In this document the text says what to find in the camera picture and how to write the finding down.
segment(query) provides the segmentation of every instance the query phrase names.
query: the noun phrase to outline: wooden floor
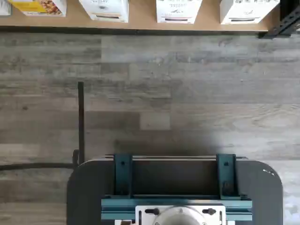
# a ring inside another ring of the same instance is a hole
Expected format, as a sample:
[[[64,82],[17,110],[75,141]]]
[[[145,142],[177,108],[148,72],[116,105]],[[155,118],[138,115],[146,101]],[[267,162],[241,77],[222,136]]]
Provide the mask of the wooden floor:
[[[284,185],[300,224],[300,36],[0,34],[0,163],[71,162],[77,81],[86,153],[235,153]],[[64,225],[69,170],[0,174],[0,224]]]

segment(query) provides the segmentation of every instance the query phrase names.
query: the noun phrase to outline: teal metal bracket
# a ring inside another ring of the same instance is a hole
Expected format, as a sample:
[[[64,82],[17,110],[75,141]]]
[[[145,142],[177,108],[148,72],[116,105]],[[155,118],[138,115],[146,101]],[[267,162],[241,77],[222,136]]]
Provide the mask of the teal metal bracket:
[[[252,221],[252,201],[240,196],[236,175],[236,156],[217,155],[219,196],[207,195],[134,195],[132,190],[132,155],[116,154],[114,195],[101,200],[101,219],[135,219],[137,205],[201,205],[222,204],[226,219]]]
[[[236,156],[217,154],[217,175],[221,200],[241,200],[236,175]]]
[[[132,195],[132,155],[114,155],[115,187],[114,194],[130,198]]]

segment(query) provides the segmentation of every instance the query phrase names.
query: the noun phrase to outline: cardboard box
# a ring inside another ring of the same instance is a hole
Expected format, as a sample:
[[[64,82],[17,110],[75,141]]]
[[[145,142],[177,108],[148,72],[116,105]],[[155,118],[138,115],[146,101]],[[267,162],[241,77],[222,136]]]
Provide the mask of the cardboard box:
[[[280,0],[222,0],[221,24],[259,23]]]
[[[6,0],[0,0],[0,16],[11,14],[11,4]]]
[[[79,0],[79,2],[92,20],[128,22],[128,0]]]
[[[66,0],[8,0],[25,15],[66,16]]]
[[[196,20],[202,0],[156,0],[158,23],[189,23]]]

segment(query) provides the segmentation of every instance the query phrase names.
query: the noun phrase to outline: cereal box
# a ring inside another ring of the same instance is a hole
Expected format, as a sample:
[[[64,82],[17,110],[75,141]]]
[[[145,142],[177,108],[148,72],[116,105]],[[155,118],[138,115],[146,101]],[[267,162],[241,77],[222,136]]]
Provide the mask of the cereal box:
[[[158,23],[189,23],[196,20],[202,0],[156,0]]]
[[[0,0],[0,16],[1,15],[10,15],[11,14],[11,5],[6,0]]]
[[[92,20],[128,22],[128,0],[79,0]]]
[[[25,15],[66,16],[66,0],[8,0]]]
[[[221,24],[259,23],[280,0],[222,0]]]

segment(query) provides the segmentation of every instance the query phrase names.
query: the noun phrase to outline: black cable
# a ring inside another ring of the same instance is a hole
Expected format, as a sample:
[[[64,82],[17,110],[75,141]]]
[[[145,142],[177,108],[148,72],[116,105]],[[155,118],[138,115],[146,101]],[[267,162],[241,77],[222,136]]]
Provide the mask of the black cable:
[[[78,82],[78,128],[79,128],[79,164],[84,163],[84,83]]]
[[[23,163],[23,164],[0,165],[0,171],[47,169],[47,168],[74,169],[74,164],[73,163]]]

